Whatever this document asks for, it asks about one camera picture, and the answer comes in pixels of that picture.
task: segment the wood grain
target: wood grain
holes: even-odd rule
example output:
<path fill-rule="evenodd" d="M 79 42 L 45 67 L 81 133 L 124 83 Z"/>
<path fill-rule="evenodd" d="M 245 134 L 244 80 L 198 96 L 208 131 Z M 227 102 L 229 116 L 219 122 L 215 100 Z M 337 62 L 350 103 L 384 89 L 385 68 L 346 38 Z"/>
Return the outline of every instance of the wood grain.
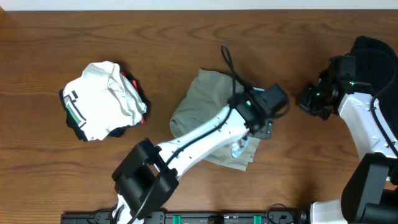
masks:
<path fill-rule="evenodd" d="M 58 223 L 64 211 L 113 206 L 112 171 L 141 139 L 172 138 L 169 119 L 198 69 L 227 70 L 221 43 L 242 77 L 263 88 L 279 83 L 294 101 L 359 35 L 397 50 L 397 11 L 7 12 L 0 20 L 0 223 Z M 130 66 L 152 113 L 120 139 L 81 142 L 65 124 L 58 91 L 103 60 Z M 342 119 L 324 122 L 292 106 L 246 172 L 201 162 L 165 208 L 307 208 L 340 197 L 358 162 Z"/>

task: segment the wooden surface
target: wooden surface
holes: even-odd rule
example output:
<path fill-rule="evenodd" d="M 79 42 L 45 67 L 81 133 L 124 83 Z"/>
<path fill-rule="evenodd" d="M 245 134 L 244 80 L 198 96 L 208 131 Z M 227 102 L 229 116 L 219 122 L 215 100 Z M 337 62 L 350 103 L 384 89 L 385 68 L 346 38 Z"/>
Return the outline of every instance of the wooden surface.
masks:
<path fill-rule="evenodd" d="M 169 119 L 199 68 L 237 70 L 292 101 L 328 59 L 368 35 L 398 50 L 397 11 L 7 12 L 0 21 L 0 223 L 58 223 L 64 211 L 116 203 L 111 173 L 141 139 L 172 138 Z M 122 60 L 153 103 L 146 124 L 82 142 L 65 124 L 58 91 L 90 62 Z M 307 208 L 339 198 L 359 159 L 348 128 L 291 106 L 246 172 L 201 162 L 169 210 Z"/>

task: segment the printed graphic on shirt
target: printed graphic on shirt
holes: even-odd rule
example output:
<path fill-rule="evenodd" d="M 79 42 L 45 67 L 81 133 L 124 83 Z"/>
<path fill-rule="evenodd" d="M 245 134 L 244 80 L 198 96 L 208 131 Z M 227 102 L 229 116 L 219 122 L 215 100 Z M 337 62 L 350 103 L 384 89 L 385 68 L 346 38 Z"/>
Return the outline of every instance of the printed graphic on shirt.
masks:
<path fill-rule="evenodd" d="M 86 119 L 81 115 L 80 111 L 77 109 L 73 100 L 70 95 L 64 96 L 63 100 L 65 102 L 65 107 L 68 109 L 69 113 L 72 115 L 73 119 L 76 121 L 79 128 L 83 127 L 86 124 Z"/>

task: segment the black fabric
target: black fabric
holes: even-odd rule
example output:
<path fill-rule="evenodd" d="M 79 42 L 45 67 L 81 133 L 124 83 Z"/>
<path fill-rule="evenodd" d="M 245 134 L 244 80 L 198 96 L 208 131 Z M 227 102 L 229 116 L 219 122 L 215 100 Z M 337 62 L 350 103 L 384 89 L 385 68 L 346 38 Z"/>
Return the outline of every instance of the black fabric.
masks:
<path fill-rule="evenodd" d="M 386 43 L 377 39 L 364 36 L 358 37 L 349 53 L 356 57 L 356 81 L 370 83 L 375 93 L 383 89 L 392 80 L 394 74 L 394 66 L 391 61 L 384 54 L 377 51 L 388 54 L 396 68 L 398 67 L 398 58 L 394 51 Z M 395 137 L 397 137 L 398 82 L 395 82 L 394 86 L 381 95 L 378 100 L 384 119 Z"/>
<path fill-rule="evenodd" d="M 131 82 L 131 84 L 133 86 L 134 86 L 133 81 L 135 81 L 138 95 L 141 97 L 142 102 L 145 103 L 146 106 L 147 106 L 147 111 L 142 115 L 142 117 L 144 118 L 144 120 L 147 119 L 147 117 L 149 116 L 150 108 L 151 108 L 150 101 L 148 100 L 148 98 L 144 94 L 144 90 L 141 88 L 141 86 L 139 84 L 139 81 L 136 80 L 129 71 L 127 71 L 127 69 L 124 66 L 124 64 L 123 63 L 119 64 L 119 66 L 120 66 L 120 72 L 124 74 L 124 76 Z M 78 96 L 76 95 L 75 91 L 72 91 L 72 93 L 75 96 L 75 98 L 78 98 Z M 65 106 L 65 102 L 63 100 L 63 90 L 60 90 L 59 95 L 60 95 L 60 99 L 61 99 L 61 102 L 62 102 L 62 107 L 63 107 L 63 109 L 65 110 L 65 112 L 67 114 L 67 125 L 68 125 L 68 127 L 72 128 L 74 130 L 74 132 L 75 132 L 75 134 L 76 134 L 76 136 L 77 136 L 77 138 L 79 140 L 88 141 L 84 131 L 82 131 L 78 127 L 78 124 L 73 119 L 72 115 L 69 113 L 69 111 L 67 110 L 67 108 Z M 128 128 L 131 128 L 131 127 L 133 127 L 133 126 L 127 125 L 127 126 L 124 126 L 124 127 L 115 128 L 107 136 L 120 138 L 124 134 L 125 130 L 128 129 Z"/>

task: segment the gray cloth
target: gray cloth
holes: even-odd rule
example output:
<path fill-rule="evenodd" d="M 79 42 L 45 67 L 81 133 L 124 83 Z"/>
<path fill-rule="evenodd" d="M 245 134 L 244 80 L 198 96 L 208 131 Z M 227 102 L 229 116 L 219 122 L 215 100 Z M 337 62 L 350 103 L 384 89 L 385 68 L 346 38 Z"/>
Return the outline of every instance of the gray cloth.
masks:
<path fill-rule="evenodd" d="M 243 86 L 236 82 L 236 92 L 242 92 Z M 215 117 L 227 105 L 232 95 L 231 77 L 214 71 L 199 70 L 199 75 L 192 81 L 187 96 L 175 110 L 170 129 L 175 138 L 199 127 Z M 217 165 L 239 170 L 246 170 L 253 161 L 260 139 L 250 138 L 247 148 L 233 159 L 231 146 L 225 146 L 210 154 L 205 160 Z"/>

